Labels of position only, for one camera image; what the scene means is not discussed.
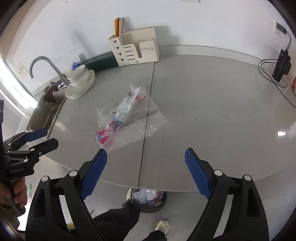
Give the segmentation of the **person's left hand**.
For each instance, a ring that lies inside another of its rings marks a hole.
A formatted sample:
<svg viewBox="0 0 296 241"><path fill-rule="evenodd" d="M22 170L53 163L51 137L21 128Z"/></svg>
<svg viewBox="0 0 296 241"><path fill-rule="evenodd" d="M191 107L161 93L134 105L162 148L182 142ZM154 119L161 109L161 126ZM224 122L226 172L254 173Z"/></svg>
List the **person's left hand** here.
<svg viewBox="0 0 296 241"><path fill-rule="evenodd" d="M25 184L25 177L21 177L14 185L14 193L15 198L14 202L20 206L20 208L24 208L28 201L27 196L27 186ZM11 194L8 188L1 182L0 185L0 203L1 205L10 206L8 203L8 198L10 198Z"/></svg>

